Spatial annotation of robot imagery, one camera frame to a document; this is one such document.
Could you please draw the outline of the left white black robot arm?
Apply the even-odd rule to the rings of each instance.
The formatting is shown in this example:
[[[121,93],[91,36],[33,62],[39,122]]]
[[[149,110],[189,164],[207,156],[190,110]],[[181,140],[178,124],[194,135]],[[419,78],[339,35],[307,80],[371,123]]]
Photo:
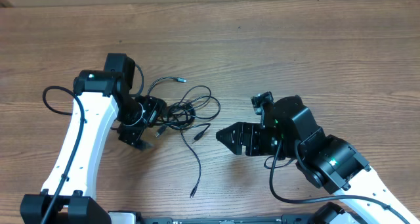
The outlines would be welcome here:
[[[166,103],[130,95],[136,64],[124,53],[110,53],[103,70],[83,70],[73,82],[70,125],[53,170],[39,194],[20,205],[25,223],[141,223],[133,211],[107,212],[96,202],[96,180],[106,138],[119,121],[119,140],[139,150],[141,136],[154,126]]]

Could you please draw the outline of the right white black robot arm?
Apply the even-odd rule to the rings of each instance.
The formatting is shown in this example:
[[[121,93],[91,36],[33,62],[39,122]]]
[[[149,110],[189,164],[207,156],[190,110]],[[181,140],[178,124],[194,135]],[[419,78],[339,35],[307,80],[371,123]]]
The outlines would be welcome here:
[[[237,122],[217,132],[216,139],[233,154],[271,156],[269,187],[288,204],[322,203],[299,223],[418,223],[391,193],[368,160],[347,141],[326,135],[300,96],[274,101],[266,92],[251,102],[260,123]],[[313,186],[328,196],[309,199],[281,197],[274,190],[276,162],[288,159]]]

